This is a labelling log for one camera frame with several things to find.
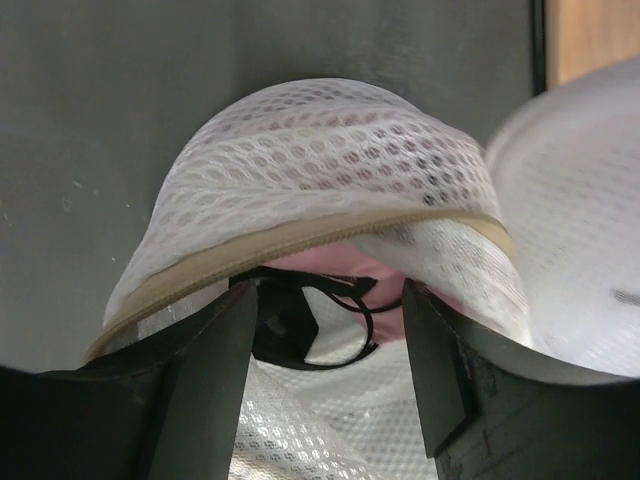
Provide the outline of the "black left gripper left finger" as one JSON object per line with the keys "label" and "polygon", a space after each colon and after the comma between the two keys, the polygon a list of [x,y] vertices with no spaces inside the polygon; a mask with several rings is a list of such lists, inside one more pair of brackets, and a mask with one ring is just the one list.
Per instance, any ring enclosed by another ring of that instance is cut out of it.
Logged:
{"label": "black left gripper left finger", "polygon": [[257,293],[202,310],[74,371],[1,371],[5,479],[224,479]]}

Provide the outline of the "white mesh bra laundry bag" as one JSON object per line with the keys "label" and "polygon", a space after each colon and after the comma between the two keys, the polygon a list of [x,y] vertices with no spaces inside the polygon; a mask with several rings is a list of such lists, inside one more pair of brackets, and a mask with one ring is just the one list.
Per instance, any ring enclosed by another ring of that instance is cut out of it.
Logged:
{"label": "white mesh bra laundry bag", "polygon": [[[274,85],[204,124],[169,170],[107,303],[96,359],[269,261],[345,243],[523,344],[529,309],[478,143],[382,88]],[[432,479],[405,332],[344,368],[252,355],[229,477]]]}

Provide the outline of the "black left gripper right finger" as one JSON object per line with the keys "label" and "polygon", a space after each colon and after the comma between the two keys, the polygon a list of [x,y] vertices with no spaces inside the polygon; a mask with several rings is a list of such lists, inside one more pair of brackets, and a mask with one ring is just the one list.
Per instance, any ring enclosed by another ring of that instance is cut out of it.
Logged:
{"label": "black left gripper right finger", "polygon": [[639,383],[546,356],[452,309],[402,294],[427,456],[442,479],[639,475]]}

